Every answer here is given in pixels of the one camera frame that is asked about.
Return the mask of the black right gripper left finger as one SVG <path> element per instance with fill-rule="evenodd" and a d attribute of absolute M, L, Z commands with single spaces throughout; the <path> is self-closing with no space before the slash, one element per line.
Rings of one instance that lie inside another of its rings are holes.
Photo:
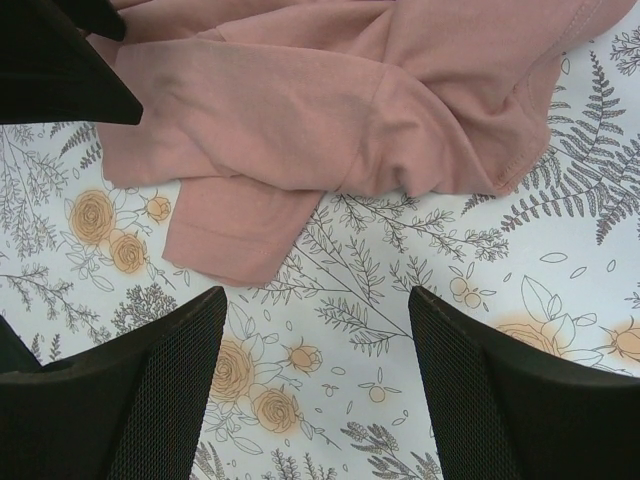
<path fill-rule="evenodd" d="M 3 321 L 2 478 L 189 478 L 226 312 L 214 287 L 46 365 Z"/>

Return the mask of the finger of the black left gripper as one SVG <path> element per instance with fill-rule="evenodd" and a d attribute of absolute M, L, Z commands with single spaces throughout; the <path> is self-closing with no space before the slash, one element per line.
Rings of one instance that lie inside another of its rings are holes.
<path fill-rule="evenodd" d="M 76 25 L 80 29 L 115 41 L 124 39 L 125 22 L 110 1 L 80 0 L 76 9 Z"/>
<path fill-rule="evenodd" d="M 1 2 L 3 125 L 140 122 L 141 103 L 76 25 L 76 2 Z"/>

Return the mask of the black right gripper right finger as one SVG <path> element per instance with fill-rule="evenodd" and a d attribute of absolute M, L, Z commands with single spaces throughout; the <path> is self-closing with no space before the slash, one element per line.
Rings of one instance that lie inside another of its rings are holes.
<path fill-rule="evenodd" d="M 444 478 L 638 478 L 638 378 L 545 353 L 422 287 L 408 309 Z"/>

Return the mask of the pink t shirt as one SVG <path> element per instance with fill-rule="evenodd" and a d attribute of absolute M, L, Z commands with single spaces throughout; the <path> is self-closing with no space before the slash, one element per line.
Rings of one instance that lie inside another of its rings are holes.
<path fill-rule="evenodd" d="M 328 192 L 511 193 L 563 54 L 629 1 L 119 1 L 89 43 L 142 103 L 102 124 L 116 187 L 181 184 L 164 258 L 270 282 Z"/>

